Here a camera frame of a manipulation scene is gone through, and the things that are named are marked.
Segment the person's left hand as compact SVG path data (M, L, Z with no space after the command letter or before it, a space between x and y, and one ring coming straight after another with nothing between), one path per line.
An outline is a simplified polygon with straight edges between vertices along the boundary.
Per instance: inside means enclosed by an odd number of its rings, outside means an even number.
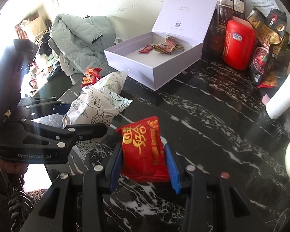
M5 170L8 173L24 175L28 170L28 166L28 164L11 163L0 159L0 169Z

